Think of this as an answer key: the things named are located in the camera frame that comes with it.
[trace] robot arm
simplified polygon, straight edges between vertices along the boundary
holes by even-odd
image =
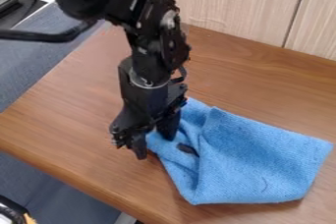
[[[56,0],[69,16],[83,20],[79,28],[66,32],[75,38],[95,21],[103,19],[125,29],[132,56],[119,66],[124,108],[110,127],[118,148],[132,149],[138,159],[146,158],[145,136],[155,128],[172,140],[178,130],[181,108],[186,104],[187,86],[183,64],[190,46],[181,31],[179,8],[174,0]],[[0,39],[60,42],[64,34],[0,32]],[[174,72],[181,77],[172,79]]]

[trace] cable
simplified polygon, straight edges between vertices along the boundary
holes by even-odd
[[[10,219],[14,224],[27,224],[25,218],[22,215],[7,207],[0,206],[0,214]]]
[[[92,28],[96,21],[82,22],[78,26],[70,28],[60,33],[50,34],[41,32],[21,31],[21,30],[2,30],[0,29],[0,39],[36,41],[49,43],[69,42],[77,38],[81,33]]]

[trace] blue towel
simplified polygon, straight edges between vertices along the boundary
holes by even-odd
[[[176,138],[152,133],[148,147],[189,203],[208,204],[301,199],[333,145],[189,99]]]

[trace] wooden tabletop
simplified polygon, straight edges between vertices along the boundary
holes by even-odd
[[[336,62],[191,28],[189,96],[336,142]],[[302,201],[191,206],[159,160],[110,144],[123,32],[103,28],[0,115],[0,148],[146,224],[336,223],[336,153]]]

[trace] gray carpet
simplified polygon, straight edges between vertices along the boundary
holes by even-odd
[[[16,29],[59,32],[79,23],[67,17],[56,4],[31,16]],[[70,43],[0,41],[0,112],[54,68],[85,41],[101,23]]]

